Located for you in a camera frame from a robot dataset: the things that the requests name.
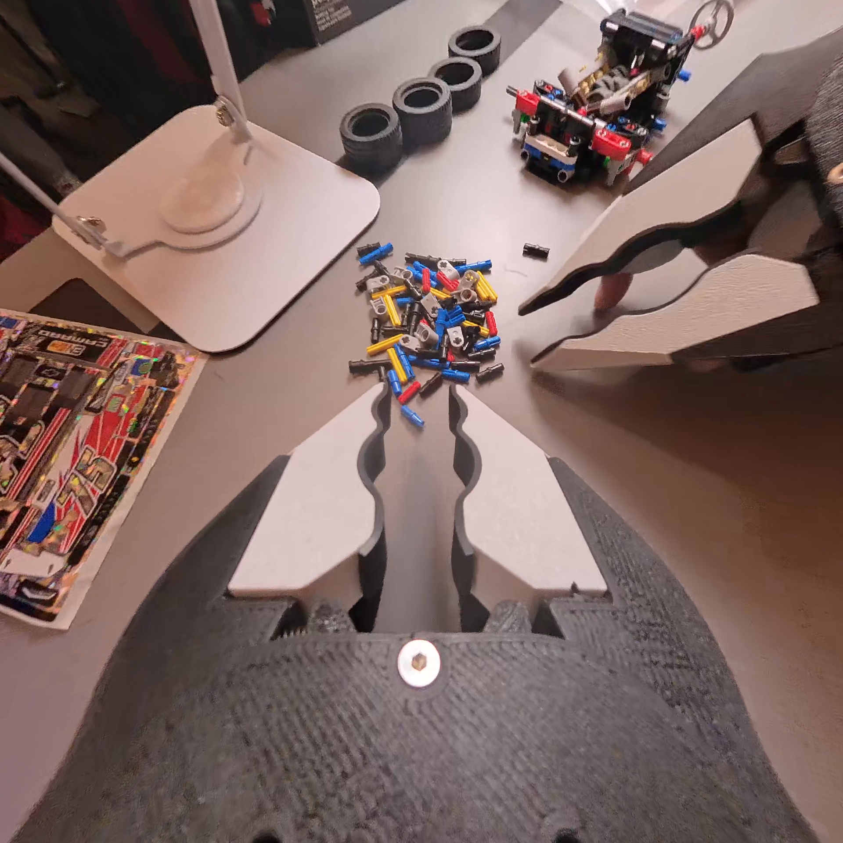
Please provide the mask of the person's right hand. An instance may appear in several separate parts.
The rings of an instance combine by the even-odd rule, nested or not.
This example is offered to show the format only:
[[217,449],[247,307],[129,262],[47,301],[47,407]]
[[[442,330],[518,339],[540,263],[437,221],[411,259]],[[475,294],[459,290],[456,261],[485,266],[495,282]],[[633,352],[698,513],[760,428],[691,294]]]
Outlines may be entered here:
[[628,272],[604,275],[594,296],[594,310],[606,312],[615,308],[627,294],[632,280],[633,275]]

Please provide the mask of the black rubber lego tyre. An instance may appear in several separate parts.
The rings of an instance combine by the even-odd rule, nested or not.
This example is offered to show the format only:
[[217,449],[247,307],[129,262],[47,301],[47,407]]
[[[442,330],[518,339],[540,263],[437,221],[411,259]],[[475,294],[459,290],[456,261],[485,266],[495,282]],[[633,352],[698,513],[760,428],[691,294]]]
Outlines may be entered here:
[[448,39],[448,56],[475,61],[483,78],[491,75],[501,60],[501,36],[486,25],[469,25],[456,30]]
[[452,95],[448,84],[433,77],[409,79],[393,93],[405,153],[442,142],[451,131]]
[[429,77],[448,86],[454,114],[472,109],[479,101],[482,89],[482,69],[472,58],[449,57],[433,64]]
[[400,162],[403,135],[397,112],[381,103],[348,111],[339,126],[346,163],[360,174],[380,176]]

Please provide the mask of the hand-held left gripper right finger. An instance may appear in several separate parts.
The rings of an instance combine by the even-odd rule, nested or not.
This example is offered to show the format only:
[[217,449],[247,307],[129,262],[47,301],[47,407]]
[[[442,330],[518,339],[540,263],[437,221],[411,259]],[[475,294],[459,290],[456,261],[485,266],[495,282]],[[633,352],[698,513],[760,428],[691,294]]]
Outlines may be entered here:
[[536,612],[554,598],[604,598],[609,586],[551,464],[462,386],[449,390],[454,471],[452,573],[460,610],[502,601]]

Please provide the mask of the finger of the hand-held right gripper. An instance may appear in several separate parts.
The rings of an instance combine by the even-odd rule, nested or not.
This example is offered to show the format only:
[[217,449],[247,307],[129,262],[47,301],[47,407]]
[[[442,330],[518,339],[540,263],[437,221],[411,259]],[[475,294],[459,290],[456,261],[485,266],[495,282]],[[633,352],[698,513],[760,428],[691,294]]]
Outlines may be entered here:
[[519,315],[548,308],[604,275],[628,272],[634,279],[684,249],[695,249],[711,263],[757,251],[759,244],[751,242],[757,208],[744,189],[756,179],[762,153],[754,121],[744,119],[622,195],[585,232],[553,279],[519,305]]
[[705,270],[677,298],[568,336],[531,361],[546,373],[673,363],[676,353],[819,304],[805,266],[744,253]]

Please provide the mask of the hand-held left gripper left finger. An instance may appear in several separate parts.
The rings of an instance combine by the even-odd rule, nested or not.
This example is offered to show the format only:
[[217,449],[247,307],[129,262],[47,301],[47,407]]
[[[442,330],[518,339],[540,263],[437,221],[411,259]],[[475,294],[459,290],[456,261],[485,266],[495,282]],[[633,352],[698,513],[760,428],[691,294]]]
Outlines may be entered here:
[[377,383],[293,449],[227,591],[374,606],[386,570],[384,502],[390,391]]

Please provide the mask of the red bag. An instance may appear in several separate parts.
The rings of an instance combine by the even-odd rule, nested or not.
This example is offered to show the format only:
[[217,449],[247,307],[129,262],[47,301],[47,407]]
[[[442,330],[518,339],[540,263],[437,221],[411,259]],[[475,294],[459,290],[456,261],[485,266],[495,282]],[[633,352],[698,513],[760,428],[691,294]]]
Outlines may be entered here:
[[1,195],[1,262],[48,229],[51,215]]

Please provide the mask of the lego car chassis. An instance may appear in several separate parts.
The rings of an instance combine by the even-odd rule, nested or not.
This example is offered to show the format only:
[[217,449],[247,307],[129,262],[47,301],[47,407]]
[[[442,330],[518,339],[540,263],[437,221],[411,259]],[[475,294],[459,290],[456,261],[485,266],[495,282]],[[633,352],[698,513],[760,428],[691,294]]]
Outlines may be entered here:
[[674,84],[690,80],[692,50],[710,50],[729,32],[731,2],[704,2],[683,29],[620,6],[600,22],[595,60],[561,71],[557,82],[508,86],[512,136],[526,170],[559,184],[597,176],[612,186],[652,159],[649,146],[666,127]]

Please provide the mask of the white book stand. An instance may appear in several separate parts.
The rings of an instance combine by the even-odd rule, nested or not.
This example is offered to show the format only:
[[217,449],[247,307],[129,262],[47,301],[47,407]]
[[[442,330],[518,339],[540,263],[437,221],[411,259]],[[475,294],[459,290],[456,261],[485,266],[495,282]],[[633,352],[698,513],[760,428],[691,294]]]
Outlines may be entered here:
[[250,122],[216,2],[191,2],[214,104],[182,111],[55,203],[53,229],[205,353],[256,337],[378,215],[371,182]]

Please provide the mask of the holographic sticker sheet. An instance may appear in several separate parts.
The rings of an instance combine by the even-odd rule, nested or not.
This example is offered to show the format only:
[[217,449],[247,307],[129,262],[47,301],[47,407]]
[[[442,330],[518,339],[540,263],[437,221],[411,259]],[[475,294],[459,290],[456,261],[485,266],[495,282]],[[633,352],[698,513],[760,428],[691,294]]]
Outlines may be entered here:
[[11,310],[1,353],[1,609],[66,630],[207,355]]

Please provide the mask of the pile of coloured lego pins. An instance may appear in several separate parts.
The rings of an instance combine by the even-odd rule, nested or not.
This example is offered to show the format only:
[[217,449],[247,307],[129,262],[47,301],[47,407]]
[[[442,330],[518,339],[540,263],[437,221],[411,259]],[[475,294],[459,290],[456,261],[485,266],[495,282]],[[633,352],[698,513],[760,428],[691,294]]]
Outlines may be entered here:
[[488,385],[503,376],[491,259],[408,251],[388,267],[395,248],[377,240],[356,247],[355,256],[361,270],[355,291],[367,304],[369,337],[362,356],[348,363],[349,374],[377,375],[399,412],[409,406],[416,413],[417,402],[443,387]]

